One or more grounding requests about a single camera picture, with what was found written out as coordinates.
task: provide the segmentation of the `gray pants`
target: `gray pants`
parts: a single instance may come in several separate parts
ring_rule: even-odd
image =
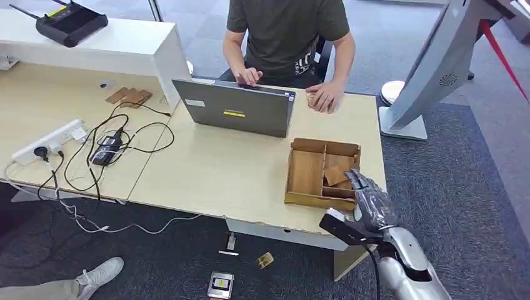
[[[39,286],[0,288],[0,300],[77,300],[77,280],[52,281]]]

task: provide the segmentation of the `robotic arm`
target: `robotic arm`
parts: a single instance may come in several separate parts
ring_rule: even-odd
[[[398,215],[388,194],[358,170],[345,174],[356,191],[355,221],[330,208],[320,227],[348,245],[378,245],[377,268],[397,299],[451,300],[418,240],[398,226]]]

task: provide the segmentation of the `laptop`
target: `laptop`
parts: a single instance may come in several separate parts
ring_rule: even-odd
[[[173,84],[195,123],[287,136],[295,92],[204,79]]]

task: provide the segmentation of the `gray carpet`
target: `gray carpet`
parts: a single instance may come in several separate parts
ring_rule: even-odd
[[[440,104],[426,122],[427,142],[382,139],[387,186],[403,226],[419,239],[454,299],[529,299],[530,249],[470,108]],[[45,258],[50,238],[38,233],[48,231],[43,226],[52,215],[58,245],[52,259],[35,269],[0,267],[2,287],[74,278],[118,255],[126,262],[122,274],[94,300],[207,299],[213,270],[235,274],[233,299],[375,297],[369,260],[333,283],[333,253],[316,247],[238,235],[241,255],[223,256],[216,251],[225,242],[226,225],[209,217],[174,223],[156,236],[137,229],[79,233],[60,247],[79,230],[74,222],[43,203],[11,204],[12,191],[2,188],[0,264],[28,266]],[[137,204],[102,203],[94,219],[111,226],[136,221],[157,229],[175,215]],[[267,251],[275,261],[260,270],[256,258]],[[392,299],[384,286],[383,296]]]

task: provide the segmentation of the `charger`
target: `charger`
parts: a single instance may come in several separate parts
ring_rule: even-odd
[[[90,161],[98,166],[108,166],[121,147],[122,133],[123,127],[120,127],[113,136],[106,136],[96,152],[90,157]]]

